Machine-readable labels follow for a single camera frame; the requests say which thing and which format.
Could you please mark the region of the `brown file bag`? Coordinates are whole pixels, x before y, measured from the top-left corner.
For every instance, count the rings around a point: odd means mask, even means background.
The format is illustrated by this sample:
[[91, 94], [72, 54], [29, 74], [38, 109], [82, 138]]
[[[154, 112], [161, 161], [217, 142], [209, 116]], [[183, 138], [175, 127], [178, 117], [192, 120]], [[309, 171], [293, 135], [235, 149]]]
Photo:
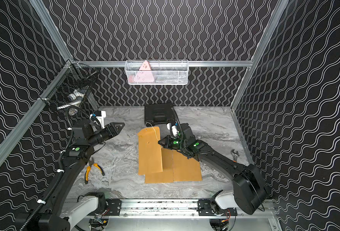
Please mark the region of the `brown file bag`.
[[173, 183], [173, 151], [162, 149], [162, 171], [145, 175], [145, 184]]
[[159, 173], [163, 171], [160, 129], [146, 122], [138, 136], [138, 175]]
[[174, 182], [200, 182], [202, 174], [200, 163], [195, 159], [187, 159], [177, 151], [173, 151], [173, 181]]

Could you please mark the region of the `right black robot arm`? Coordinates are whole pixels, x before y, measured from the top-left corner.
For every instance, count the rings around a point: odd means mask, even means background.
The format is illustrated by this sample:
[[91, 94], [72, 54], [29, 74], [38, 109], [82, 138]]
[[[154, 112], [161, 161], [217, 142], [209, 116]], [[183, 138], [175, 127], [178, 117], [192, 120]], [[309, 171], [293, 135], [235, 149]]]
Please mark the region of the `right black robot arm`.
[[252, 215], [262, 206], [271, 193], [264, 181], [259, 168], [250, 164], [248, 166], [233, 161], [218, 153], [206, 142], [197, 139], [189, 124], [180, 123], [176, 110], [169, 108], [174, 115], [177, 134], [161, 139], [158, 144], [164, 149], [175, 150], [188, 159], [195, 159], [205, 163], [222, 173], [232, 182], [234, 199], [238, 207], [245, 213]]

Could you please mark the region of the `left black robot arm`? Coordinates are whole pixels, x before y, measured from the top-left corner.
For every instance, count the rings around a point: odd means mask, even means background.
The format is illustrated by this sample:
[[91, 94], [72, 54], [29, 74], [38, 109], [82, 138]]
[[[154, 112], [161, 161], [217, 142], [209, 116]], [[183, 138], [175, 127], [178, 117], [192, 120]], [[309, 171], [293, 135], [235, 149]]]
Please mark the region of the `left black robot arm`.
[[106, 211], [103, 195], [88, 195], [63, 212], [65, 200], [80, 172], [96, 153], [95, 146], [120, 134], [123, 122], [104, 125], [95, 114], [88, 115], [77, 106], [67, 106], [65, 115], [71, 129], [67, 147], [60, 153], [53, 181], [38, 199], [37, 207], [16, 216], [20, 231], [70, 231], [87, 215]]

